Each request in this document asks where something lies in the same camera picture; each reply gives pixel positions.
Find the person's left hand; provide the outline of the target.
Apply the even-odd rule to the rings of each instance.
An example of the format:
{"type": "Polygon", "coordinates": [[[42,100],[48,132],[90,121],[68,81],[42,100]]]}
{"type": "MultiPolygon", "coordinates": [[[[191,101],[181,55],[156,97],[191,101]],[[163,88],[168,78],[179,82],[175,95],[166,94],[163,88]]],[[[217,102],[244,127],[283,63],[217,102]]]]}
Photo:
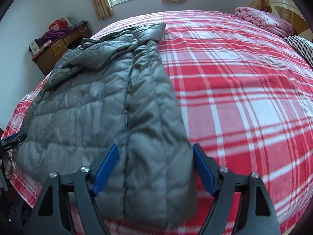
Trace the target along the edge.
{"type": "Polygon", "coordinates": [[[4,176],[7,180],[10,180],[13,176],[13,167],[12,167],[12,161],[11,160],[8,160],[8,162],[7,162],[4,176]]]}

